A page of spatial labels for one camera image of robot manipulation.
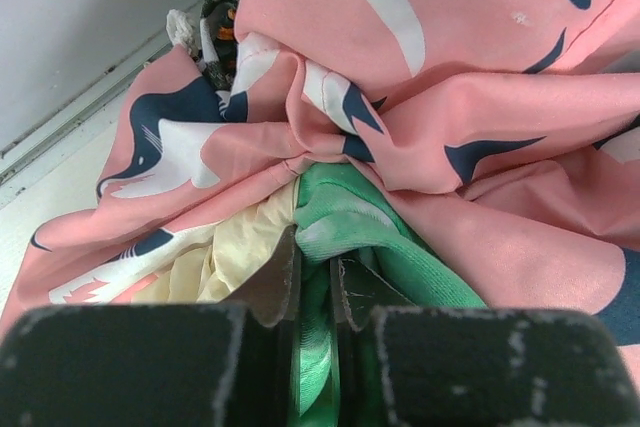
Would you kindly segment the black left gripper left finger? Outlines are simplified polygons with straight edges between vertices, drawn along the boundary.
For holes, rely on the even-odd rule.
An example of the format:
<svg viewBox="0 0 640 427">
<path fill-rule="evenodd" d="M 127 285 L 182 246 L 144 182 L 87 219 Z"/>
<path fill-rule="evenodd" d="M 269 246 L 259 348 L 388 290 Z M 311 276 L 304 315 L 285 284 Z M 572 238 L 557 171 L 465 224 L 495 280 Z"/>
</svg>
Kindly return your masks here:
<svg viewBox="0 0 640 427">
<path fill-rule="evenodd" d="M 5 426 L 292 426 L 300 252 L 218 303 L 42 307 L 1 345 Z"/>
</svg>

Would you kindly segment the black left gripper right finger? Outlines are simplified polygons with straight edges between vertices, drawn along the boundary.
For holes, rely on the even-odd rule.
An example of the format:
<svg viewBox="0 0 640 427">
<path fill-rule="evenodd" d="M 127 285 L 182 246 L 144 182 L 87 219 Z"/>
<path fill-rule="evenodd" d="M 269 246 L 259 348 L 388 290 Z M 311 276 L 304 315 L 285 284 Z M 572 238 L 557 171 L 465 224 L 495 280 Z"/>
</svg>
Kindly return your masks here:
<svg viewBox="0 0 640 427">
<path fill-rule="evenodd" d="M 359 259 L 330 261 L 342 426 L 635 426 L 604 326 L 576 311 L 412 304 Z"/>
</svg>

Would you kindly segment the mint green cloth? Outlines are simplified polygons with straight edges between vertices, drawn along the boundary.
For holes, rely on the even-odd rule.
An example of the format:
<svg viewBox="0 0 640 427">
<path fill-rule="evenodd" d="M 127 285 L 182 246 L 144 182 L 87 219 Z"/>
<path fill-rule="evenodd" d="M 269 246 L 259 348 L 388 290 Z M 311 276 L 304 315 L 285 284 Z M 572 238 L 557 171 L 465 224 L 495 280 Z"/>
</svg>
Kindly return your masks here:
<svg viewBox="0 0 640 427">
<path fill-rule="evenodd" d="M 418 305 L 484 307 L 480 296 L 447 267 L 349 164 L 315 164 L 299 179 L 293 214 L 302 253 L 299 423 L 333 426 L 327 387 L 333 360 L 329 259 L 355 251 Z"/>
</svg>

